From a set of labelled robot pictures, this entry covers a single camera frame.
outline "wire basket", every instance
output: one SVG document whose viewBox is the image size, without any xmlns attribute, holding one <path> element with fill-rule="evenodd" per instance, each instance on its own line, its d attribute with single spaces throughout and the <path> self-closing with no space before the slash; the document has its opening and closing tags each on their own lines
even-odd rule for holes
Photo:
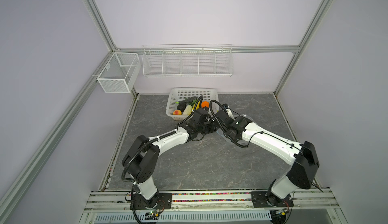
<svg viewBox="0 0 388 224">
<path fill-rule="evenodd" d="M 168 96 L 166 114 L 172 117 L 174 120 L 184 120 L 187 115 L 173 115 L 173 112 L 177 109 L 177 101 L 185 100 L 193 96 L 203 95 L 203 100 L 210 102 L 211 100 L 218 101 L 218 94 L 215 89 L 199 89 L 199 88 L 175 88 L 172 89 Z M 218 111 L 218 105 L 213 103 L 213 111 Z"/>
<path fill-rule="evenodd" d="M 155 48 L 144 46 L 146 77 L 232 76 L 232 46 Z"/>
<path fill-rule="evenodd" d="M 106 93 L 131 93 L 140 67 L 137 53 L 113 53 L 97 80 Z"/>
</svg>

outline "orange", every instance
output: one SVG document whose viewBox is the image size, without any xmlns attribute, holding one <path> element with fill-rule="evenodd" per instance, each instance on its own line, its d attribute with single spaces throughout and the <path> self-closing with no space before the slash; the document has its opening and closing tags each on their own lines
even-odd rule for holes
<svg viewBox="0 0 388 224">
<path fill-rule="evenodd" d="M 203 108 L 203 107 L 208 107 L 209 108 L 209 102 L 202 101 L 201 108 Z"/>
</svg>

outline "metal rail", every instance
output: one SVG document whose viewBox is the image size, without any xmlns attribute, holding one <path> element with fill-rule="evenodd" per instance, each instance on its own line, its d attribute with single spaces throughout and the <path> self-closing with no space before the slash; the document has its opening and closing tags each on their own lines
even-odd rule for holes
<svg viewBox="0 0 388 224">
<path fill-rule="evenodd" d="M 105 64 L 112 55 L 112 53 L 108 53 L 106 55 L 104 60 L 86 82 L 85 86 L 71 102 L 65 113 L 61 116 L 60 120 L 55 124 L 54 128 L 48 134 L 31 160 L 27 163 L 26 167 L 24 167 L 23 171 L 19 174 L 15 182 L 1 199 L 0 224 L 4 224 L 11 216 L 12 212 L 17 207 L 17 204 L 21 201 L 43 166 L 46 164 L 52 152 L 55 150 L 71 123 L 80 112 L 82 106 L 93 92 L 95 86 L 97 85 L 97 76 L 100 74 L 102 68 L 104 68 Z"/>
<path fill-rule="evenodd" d="M 152 51 L 168 51 L 178 49 L 175 47 L 153 47 Z M 191 48 L 191 47 L 179 47 L 179 50 L 190 50 L 190 49 L 196 49 L 198 48 Z M 263 52 L 299 52 L 300 47 L 299 46 L 233 46 L 232 47 L 232 53 L 263 53 Z M 131 52 L 131 53 L 138 53 L 139 55 L 144 54 L 144 48 L 126 48 L 126 49 L 117 49 L 116 52 Z"/>
<path fill-rule="evenodd" d="M 117 48 L 114 45 L 113 39 L 109 34 L 108 28 L 106 27 L 104 20 L 102 19 L 101 13 L 99 9 L 97 8 L 97 5 L 94 0 L 83 0 L 85 3 L 86 8 L 89 11 L 90 17 L 93 19 L 102 39 L 105 42 L 106 47 L 108 47 L 108 50 L 113 52 Z"/>
<path fill-rule="evenodd" d="M 311 41 L 314 33 L 317 31 L 319 24 L 321 23 L 327 10 L 330 8 L 332 2 L 333 2 L 333 0 L 322 0 L 321 3 L 319 4 L 318 10 L 315 13 L 313 20 L 311 21 L 310 25 L 308 26 L 308 29 L 307 29 L 305 35 L 303 36 L 303 38 L 299 44 L 300 50 L 299 50 L 299 52 L 294 52 L 294 56 L 291 59 L 291 62 L 287 66 L 286 71 L 284 72 L 282 78 L 279 81 L 279 84 L 277 85 L 277 87 L 275 89 L 275 92 L 274 92 L 275 95 L 278 95 L 280 93 L 280 91 L 282 90 L 282 88 L 284 87 L 288 77 L 290 76 L 295 65 L 298 63 L 301 55 L 306 50 L 308 43 Z"/>
<path fill-rule="evenodd" d="M 164 210 L 167 214 L 209 211 L 240 211 L 278 210 L 279 207 L 254 208 L 251 201 L 251 191 L 256 190 L 220 190 L 220 191 L 161 191 L 171 192 L 171 209 Z M 329 188 L 297 189 L 294 193 L 294 209 L 333 209 L 340 212 L 339 205 Z M 101 213 L 116 215 L 131 213 L 130 193 L 128 191 L 92 192 L 85 206 L 80 224 L 94 223 Z"/>
<path fill-rule="evenodd" d="M 114 167 L 116 166 L 116 163 L 118 161 L 118 156 L 119 156 L 119 152 L 120 152 L 120 149 L 123 145 L 123 142 L 124 142 L 124 139 L 125 139 L 125 136 L 127 135 L 127 132 L 128 132 L 128 127 L 129 127 L 129 123 L 131 122 L 132 120 L 132 117 L 133 117 L 133 113 L 135 111 L 135 108 L 136 108 L 136 105 L 137 105 L 137 102 L 139 100 L 139 96 L 137 95 L 136 91 L 132 91 L 133 94 L 135 94 L 136 96 L 133 97 L 133 101 L 132 101 L 132 104 L 131 104 L 131 107 L 129 108 L 129 112 L 128 112 L 128 115 L 127 115 L 127 118 L 125 120 L 125 123 L 123 125 L 123 128 L 121 129 L 121 133 L 120 133 L 120 138 L 119 138 L 119 142 L 118 144 L 116 145 L 116 148 L 113 152 L 113 156 L 112 156 L 112 159 L 108 165 L 108 168 L 105 172 L 105 176 L 100 184 L 100 188 L 99 188 L 99 191 L 105 191 L 105 189 L 107 187 L 109 187 L 109 182 L 111 180 L 111 177 L 112 177 L 112 174 L 113 174 L 113 170 L 114 170 Z"/>
</svg>

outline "wall-mounted basket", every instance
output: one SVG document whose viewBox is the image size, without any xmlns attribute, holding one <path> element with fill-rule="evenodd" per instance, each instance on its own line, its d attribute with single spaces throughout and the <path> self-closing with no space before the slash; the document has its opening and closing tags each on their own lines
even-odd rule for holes
<svg viewBox="0 0 388 224">
<path fill-rule="evenodd" d="M 209 77 L 233 75 L 231 45 L 169 46 L 144 46 L 144 76 Z"/>
<path fill-rule="evenodd" d="M 97 80 L 106 93 L 130 93 L 140 71 L 137 53 L 113 53 Z"/>
</svg>

